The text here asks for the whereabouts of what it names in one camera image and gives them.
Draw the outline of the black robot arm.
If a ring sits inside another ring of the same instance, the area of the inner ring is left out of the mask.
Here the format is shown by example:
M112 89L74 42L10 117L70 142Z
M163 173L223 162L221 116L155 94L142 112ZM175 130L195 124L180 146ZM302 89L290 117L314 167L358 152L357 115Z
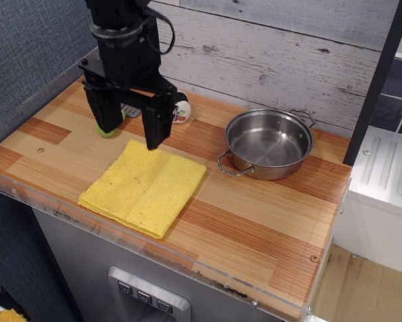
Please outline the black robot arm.
M110 133L123 122L121 105L140 110L149 150L170 136L177 88L160 73L157 21L169 19L147 1L88 1L91 33L99 58L79 67L84 90L99 129Z

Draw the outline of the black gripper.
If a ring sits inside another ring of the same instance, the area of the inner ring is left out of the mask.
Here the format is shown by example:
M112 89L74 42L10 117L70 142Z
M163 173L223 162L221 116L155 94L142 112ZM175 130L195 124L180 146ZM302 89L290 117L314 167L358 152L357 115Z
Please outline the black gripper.
M177 89L159 73L161 56L157 20L164 16L95 16L91 33L97 40L99 58L84 60L87 101L101 131L113 131L123 122L121 103L142 111L144 136L155 150L170 136L174 95Z

